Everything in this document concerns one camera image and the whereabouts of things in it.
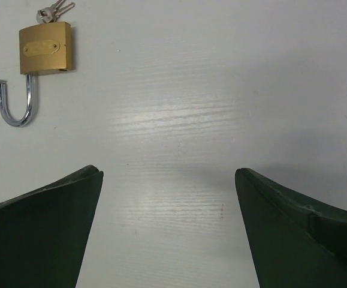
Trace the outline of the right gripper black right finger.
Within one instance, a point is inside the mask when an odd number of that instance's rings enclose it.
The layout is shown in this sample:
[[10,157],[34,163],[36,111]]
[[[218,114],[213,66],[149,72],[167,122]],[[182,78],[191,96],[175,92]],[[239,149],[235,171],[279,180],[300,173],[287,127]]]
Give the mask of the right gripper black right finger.
[[235,173],[261,287],[347,287],[347,211],[252,169]]

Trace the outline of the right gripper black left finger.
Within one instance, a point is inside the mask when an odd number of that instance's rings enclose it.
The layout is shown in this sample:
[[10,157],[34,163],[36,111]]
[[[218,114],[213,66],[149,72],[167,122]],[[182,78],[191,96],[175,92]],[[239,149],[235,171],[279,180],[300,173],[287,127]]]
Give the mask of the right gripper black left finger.
[[104,173],[86,166],[0,203],[0,287],[75,287]]

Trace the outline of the brass padlock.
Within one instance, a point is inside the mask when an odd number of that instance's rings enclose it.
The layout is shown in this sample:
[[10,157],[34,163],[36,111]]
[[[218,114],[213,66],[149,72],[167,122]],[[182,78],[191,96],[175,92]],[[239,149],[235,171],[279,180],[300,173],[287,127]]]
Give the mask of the brass padlock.
[[37,88],[35,79],[42,74],[74,69],[73,30],[68,22],[37,24],[19,31],[20,74],[25,77],[26,110],[20,119],[8,107],[8,85],[0,80],[0,113],[12,127],[24,127],[35,116]]

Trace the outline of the silver key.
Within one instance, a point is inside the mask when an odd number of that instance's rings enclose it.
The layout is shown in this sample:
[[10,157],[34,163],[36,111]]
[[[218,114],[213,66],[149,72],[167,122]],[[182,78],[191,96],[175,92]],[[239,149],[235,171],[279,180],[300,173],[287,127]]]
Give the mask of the silver key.
[[37,22],[39,24],[56,22],[61,15],[75,7],[75,3],[71,2],[68,5],[64,5],[66,0],[58,0],[49,7],[42,8],[37,11]]

